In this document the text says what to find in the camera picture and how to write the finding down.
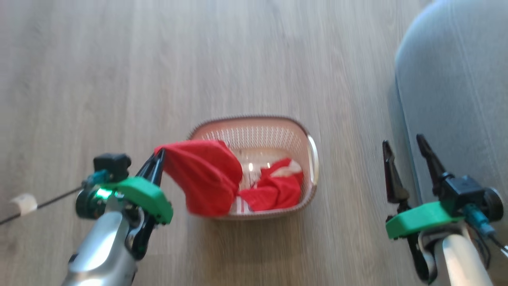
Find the pink plastic basket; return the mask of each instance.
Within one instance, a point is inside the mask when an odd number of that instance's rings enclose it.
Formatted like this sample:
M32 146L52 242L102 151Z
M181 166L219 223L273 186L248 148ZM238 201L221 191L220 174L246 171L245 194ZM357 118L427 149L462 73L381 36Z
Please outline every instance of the pink plastic basket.
M282 158L292 158L303 170L300 202L289 209L253 212L237 197L229 215L221 219L263 219L296 213L313 199L319 176L318 151L314 140L295 120L284 117L235 117L199 125L190 140L222 140L242 165L240 189L249 188L260 176L260 168Z

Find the robotic arm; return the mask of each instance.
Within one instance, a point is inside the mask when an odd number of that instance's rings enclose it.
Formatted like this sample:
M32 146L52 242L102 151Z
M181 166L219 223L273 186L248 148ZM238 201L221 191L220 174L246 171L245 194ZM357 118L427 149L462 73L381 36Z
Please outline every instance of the robotic arm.
M496 190L480 186L473 178L456 178L445 170L424 136L417 141L426 159L433 182L432 192L439 201L411 208L409 193L402 186L395 156L388 141L383 142L388 202L398 204L397 215L388 216L390 239L406 239L421 281L433 286L492 286L486 268L475 249L467 223L481 241L491 239L501 249L490 221L503 217L503 205Z
M171 203L159 188L164 150L131 178L131 160L125 154L104 154L93 162L95 173L76 199L76 213L97 222L69 259L62 286L131 285L152 230L173 217Z

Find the red cloth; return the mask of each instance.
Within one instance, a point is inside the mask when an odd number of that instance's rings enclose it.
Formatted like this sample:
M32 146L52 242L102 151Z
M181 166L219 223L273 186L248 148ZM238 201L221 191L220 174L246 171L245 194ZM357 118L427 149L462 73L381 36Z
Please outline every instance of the red cloth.
M242 166L223 141L189 140L155 148L166 150L164 171L182 188L190 213L217 217L229 213L242 180Z
M286 158L273 163L270 168L262 168L256 186L238 194L253 211L286 209L300 201L302 182L300 165Z

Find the basket rim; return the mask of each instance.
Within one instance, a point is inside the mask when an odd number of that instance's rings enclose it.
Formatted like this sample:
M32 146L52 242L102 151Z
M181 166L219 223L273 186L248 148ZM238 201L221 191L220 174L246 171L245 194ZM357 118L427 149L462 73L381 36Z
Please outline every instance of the basket rim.
M218 217L217 219L224 219L224 220L252 220L252 219L264 219L264 218L274 218L279 217L283 215L289 215L292 213L296 213L299 211L302 211L304 208L306 208L310 202L314 199L314 196L317 191L317 183L318 183L318 177L319 177L319 160L318 160L318 151L315 146L314 139L312 136L310 136L307 129L298 121L296 121L293 118L286 117L286 116L274 116L274 115L247 115L247 116L230 116L230 117L222 117L214 120L204 121L200 123L198 126L196 126L192 132L189 134L187 139L192 140L193 137L196 135L196 133L203 127L215 124L219 122L226 122L231 120L247 120L247 119L275 119L275 120L287 120L291 121L292 123L298 125L300 129L304 132L305 136L308 140L308 148L309 151L312 152L312 160L314 162L313 168L315 168L315 174L314 174L314 180L311 181L312 187L310 188L309 192L310 194L306 196L301 202L299 202L296 206L288 208L288 209L275 209L275 210L268 210L268 211L260 211L260 212L253 212L248 214L228 214L224 217Z
M309 132L307 131L307 128L305 128L300 122L297 120L287 117L287 116L277 116L277 115L241 115L241 116L227 116L227 117L220 117L213 120L203 121L200 124L198 124L187 136L188 140L191 140L192 137L203 127L212 124L212 123L218 123L218 122L224 122L224 121L230 121L230 120L243 120L243 119L279 119L279 120L288 120L300 127L302 131L305 133L306 136L309 136Z

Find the green bracket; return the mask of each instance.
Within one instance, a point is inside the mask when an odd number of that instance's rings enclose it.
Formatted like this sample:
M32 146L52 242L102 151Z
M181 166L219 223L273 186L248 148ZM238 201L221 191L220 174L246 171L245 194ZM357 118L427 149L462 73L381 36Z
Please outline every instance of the green bracket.
M464 219L463 216L450 216L442 207L441 202L433 202L394 216L385 227L388 238L395 239L462 219Z
M129 177L119 183L103 184L101 188L123 194L123 197L140 206L155 217L159 224L169 224L173 207L159 187L142 177Z

